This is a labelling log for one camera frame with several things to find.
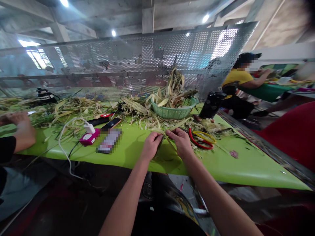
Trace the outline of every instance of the window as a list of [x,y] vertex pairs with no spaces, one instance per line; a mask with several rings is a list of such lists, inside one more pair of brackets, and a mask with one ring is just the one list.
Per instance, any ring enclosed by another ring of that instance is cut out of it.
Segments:
[[[19,40],[23,47],[38,46],[39,43]],[[38,69],[45,69],[47,66],[53,67],[43,49],[27,49],[27,54],[33,60]]]
[[60,58],[60,60],[61,60],[61,62],[62,62],[62,64],[63,64],[63,66],[64,66],[64,67],[68,67],[68,65],[67,65],[67,63],[66,63],[66,60],[65,60],[65,58],[63,57],[63,54],[62,54],[60,48],[59,48],[59,47],[55,47],[55,49],[56,49],[56,51],[57,51],[57,53],[58,53],[58,56],[59,56],[59,58]]
[[238,29],[226,29],[220,34],[211,60],[217,57],[223,57],[229,51],[237,31]]

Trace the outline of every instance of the hand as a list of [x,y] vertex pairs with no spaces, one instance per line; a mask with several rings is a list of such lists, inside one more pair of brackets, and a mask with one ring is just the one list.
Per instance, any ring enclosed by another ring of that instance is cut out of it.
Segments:
[[162,138],[163,135],[161,133],[150,133],[144,142],[141,158],[148,161],[152,160],[158,150],[158,145],[162,141]]
[[272,69],[269,69],[269,68],[263,72],[263,74],[267,74],[267,75],[269,75],[270,73],[272,73]]
[[22,122],[31,122],[27,116],[27,111],[16,111],[14,113],[6,114],[6,117],[10,123],[15,124],[16,126]]
[[7,114],[0,116],[0,126],[8,125],[11,122],[7,118]]
[[166,134],[175,141],[177,154],[181,159],[185,159],[186,157],[195,155],[194,150],[190,144],[188,133],[181,130],[180,128],[176,128],[172,132],[167,130]]

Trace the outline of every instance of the yellow shirt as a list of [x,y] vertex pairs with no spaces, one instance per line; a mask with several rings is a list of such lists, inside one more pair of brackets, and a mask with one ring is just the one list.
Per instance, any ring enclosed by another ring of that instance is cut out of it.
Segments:
[[[226,84],[233,83],[236,81],[238,81],[239,84],[241,85],[241,84],[246,83],[246,82],[251,81],[251,80],[253,80],[253,77],[247,71],[232,69],[231,72],[225,78],[225,80],[222,84],[222,87]],[[228,99],[230,97],[232,97],[232,95],[226,96],[225,99]]]

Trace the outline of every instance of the concrete ceiling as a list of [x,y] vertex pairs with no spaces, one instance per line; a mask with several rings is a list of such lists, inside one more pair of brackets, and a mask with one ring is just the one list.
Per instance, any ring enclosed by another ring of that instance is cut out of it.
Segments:
[[[300,0],[0,0],[0,48],[259,21],[244,50],[313,41]],[[202,23],[205,14],[210,17]]]

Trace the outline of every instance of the person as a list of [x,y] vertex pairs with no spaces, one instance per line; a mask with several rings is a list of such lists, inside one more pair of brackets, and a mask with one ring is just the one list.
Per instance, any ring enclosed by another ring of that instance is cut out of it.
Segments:
[[[36,130],[26,111],[8,113],[0,117],[0,126],[14,124],[16,132],[0,138],[0,163],[10,162],[14,153],[36,143]],[[18,168],[0,166],[0,221],[28,203],[55,175],[44,163],[33,164],[24,172]]]
[[[193,178],[200,191],[209,214],[213,218],[219,233],[224,235],[260,235],[262,233],[254,222],[226,193],[211,174],[196,157],[190,144],[189,136],[180,128],[174,131],[166,131],[166,134],[175,141],[178,156],[183,160],[185,167]],[[173,197],[173,203],[164,201],[163,205],[154,206],[146,215],[139,212],[143,203],[139,203],[139,197],[145,180],[150,161],[157,152],[163,135],[152,132],[144,142],[144,147],[139,160],[135,164],[128,180],[118,194],[112,205],[99,236],[110,235],[206,235],[198,226],[198,221],[190,214],[186,217],[177,213],[171,205],[176,202],[185,202],[183,194],[178,194],[168,189],[168,193],[160,194],[165,197]],[[180,204],[179,209],[191,209],[190,205]]]
[[[105,60],[105,61],[103,62],[103,66],[104,66],[105,68],[104,68],[104,70],[102,71],[102,73],[113,73],[113,72],[114,72],[113,70],[110,69],[109,61]],[[111,82],[111,84],[112,84],[112,86],[118,86],[118,84],[117,84],[115,78],[113,78],[113,77],[110,77],[110,78],[109,78],[109,77],[103,77],[103,79],[107,79],[107,80],[109,79],[110,82]]]
[[[248,89],[256,89],[264,84],[268,75],[272,72],[270,69],[266,69],[257,80],[254,80],[253,77],[246,71],[246,68],[250,66],[251,62],[258,59],[260,55],[261,54],[253,54],[249,52],[242,53],[223,82],[223,91],[225,86],[232,84],[237,84]],[[254,104],[241,99],[236,96],[236,94],[232,94],[225,98],[222,107],[232,109],[232,117],[237,120],[247,118],[250,115],[250,112],[254,109]]]
[[[315,81],[315,74],[311,75],[306,80]],[[290,94],[288,92],[284,92],[281,98],[282,98],[281,101],[272,105],[268,109],[263,110],[263,111],[254,112],[252,115],[257,116],[257,117],[264,117],[264,116],[267,116],[268,114],[276,112],[276,111],[289,109],[289,108],[294,107],[294,106],[299,106],[299,105],[302,105],[305,103],[315,101],[314,98],[304,97],[303,93],[301,93],[301,95],[295,95],[295,94]]]

